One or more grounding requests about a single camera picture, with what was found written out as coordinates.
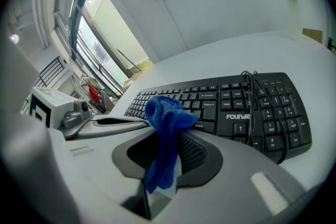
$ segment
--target blue cloth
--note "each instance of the blue cloth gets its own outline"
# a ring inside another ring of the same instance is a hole
[[[170,188],[174,182],[174,168],[177,160],[177,135],[179,130],[188,129],[197,122],[197,116],[183,110],[178,100],[152,97],[145,115],[159,136],[160,151],[145,175],[145,185],[149,193],[156,187]]]

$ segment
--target black keyboard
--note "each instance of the black keyboard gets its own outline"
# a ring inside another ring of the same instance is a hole
[[[255,78],[261,87],[255,83],[253,147],[277,162],[286,146],[284,129],[289,142],[286,158],[307,151],[312,143],[308,117],[289,77],[285,73],[258,73]],[[181,82],[139,92],[125,116],[145,119],[144,108],[148,100],[155,95],[164,95],[179,100],[185,111],[197,115],[193,129],[247,143],[248,94],[245,75]],[[270,102],[280,119],[274,114]]]

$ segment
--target white desk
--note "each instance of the white desk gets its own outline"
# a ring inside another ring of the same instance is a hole
[[[220,40],[161,61],[146,70],[119,100],[110,115],[124,115],[140,90],[161,85],[232,76],[244,70],[285,72],[306,108],[312,147],[281,166],[306,189],[323,182],[336,160],[336,57],[302,36],[300,42],[276,32]]]

